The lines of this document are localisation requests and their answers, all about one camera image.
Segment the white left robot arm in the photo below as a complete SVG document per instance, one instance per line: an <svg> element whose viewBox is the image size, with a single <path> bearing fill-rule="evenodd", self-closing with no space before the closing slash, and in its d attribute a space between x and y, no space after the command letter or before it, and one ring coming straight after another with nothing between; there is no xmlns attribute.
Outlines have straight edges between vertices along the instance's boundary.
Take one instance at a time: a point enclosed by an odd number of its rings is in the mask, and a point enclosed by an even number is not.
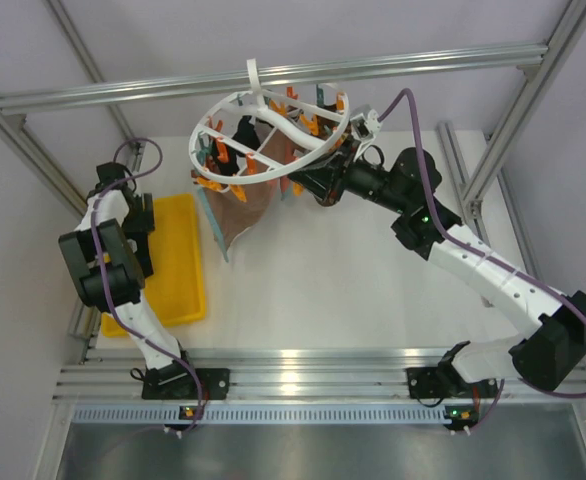
<svg viewBox="0 0 586 480"><path fill-rule="evenodd" d="M130 375L143 383L143 399L203 401L198 372L144 294L153 274L152 196L135 193L135 176L122 164L104 163L96 171L81 223L58 239L72 283L84 305L111 314L141 351L145 369Z"/></svg>

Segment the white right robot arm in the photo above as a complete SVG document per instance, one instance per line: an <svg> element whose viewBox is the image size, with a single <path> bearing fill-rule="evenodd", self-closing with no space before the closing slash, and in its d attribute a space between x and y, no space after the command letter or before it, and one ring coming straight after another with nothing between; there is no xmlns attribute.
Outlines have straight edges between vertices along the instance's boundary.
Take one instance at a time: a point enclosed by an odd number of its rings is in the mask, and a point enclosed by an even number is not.
<svg viewBox="0 0 586 480"><path fill-rule="evenodd" d="M492 252L435 198L442 176L428 152L406 148L385 169L343 146L289 177L323 206L349 192L397 213L391 229L405 249L457 277L511 322L512 337L460 342L443 355L436 375L449 395L507 378L553 392L586 356L586 294L548 293Z"/></svg>

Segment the white round clip hanger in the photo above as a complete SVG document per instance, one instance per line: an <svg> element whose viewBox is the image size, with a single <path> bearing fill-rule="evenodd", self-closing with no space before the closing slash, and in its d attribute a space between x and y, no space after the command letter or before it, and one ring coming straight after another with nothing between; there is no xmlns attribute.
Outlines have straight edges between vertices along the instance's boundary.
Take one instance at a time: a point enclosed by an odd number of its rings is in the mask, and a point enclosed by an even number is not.
<svg viewBox="0 0 586 480"><path fill-rule="evenodd" d="M217 101L189 137L196 182L210 190L285 177L335 151L347 135L351 102L341 85L321 83L311 96L291 85L269 89L255 59L246 67L249 86Z"/></svg>

